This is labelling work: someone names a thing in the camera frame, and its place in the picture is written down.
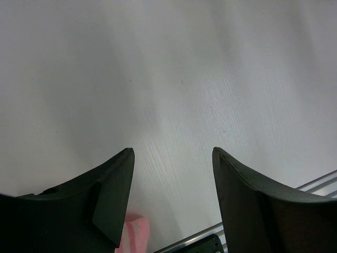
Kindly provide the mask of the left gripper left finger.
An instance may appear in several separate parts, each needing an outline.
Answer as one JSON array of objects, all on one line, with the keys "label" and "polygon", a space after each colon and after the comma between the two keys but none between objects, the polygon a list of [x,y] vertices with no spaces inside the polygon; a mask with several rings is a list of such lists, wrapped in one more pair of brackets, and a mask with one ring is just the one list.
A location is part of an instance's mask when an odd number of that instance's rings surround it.
[{"label": "left gripper left finger", "polygon": [[1,252],[114,252],[134,163],[134,150],[126,148],[40,194],[1,195]]}]

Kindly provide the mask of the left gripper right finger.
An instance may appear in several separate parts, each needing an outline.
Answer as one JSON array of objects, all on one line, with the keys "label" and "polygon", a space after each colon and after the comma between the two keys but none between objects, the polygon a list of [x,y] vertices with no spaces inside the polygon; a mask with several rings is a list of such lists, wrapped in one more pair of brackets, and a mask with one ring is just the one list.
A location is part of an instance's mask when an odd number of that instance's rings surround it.
[{"label": "left gripper right finger", "polygon": [[229,252],[336,252],[336,200],[279,183],[221,148],[214,180]]}]

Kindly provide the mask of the pink plush toy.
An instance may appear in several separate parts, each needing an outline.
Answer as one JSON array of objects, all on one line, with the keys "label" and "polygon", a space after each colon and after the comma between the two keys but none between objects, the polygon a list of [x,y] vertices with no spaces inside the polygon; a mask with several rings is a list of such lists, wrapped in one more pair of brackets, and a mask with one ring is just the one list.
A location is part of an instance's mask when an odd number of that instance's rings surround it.
[{"label": "pink plush toy", "polygon": [[127,213],[124,221],[120,246],[116,253],[145,253],[150,237],[148,220],[136,213]]}]

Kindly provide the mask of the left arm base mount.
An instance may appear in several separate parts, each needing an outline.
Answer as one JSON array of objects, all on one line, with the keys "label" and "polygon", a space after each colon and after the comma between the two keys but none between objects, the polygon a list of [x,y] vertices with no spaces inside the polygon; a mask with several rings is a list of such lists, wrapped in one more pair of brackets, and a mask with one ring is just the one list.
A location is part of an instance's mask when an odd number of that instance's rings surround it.
[{"label": "left arm base mount", "polygon": [[210,235],[177,250],[176,253],[224,253],[224,249],[220,238],[217,235]]}]

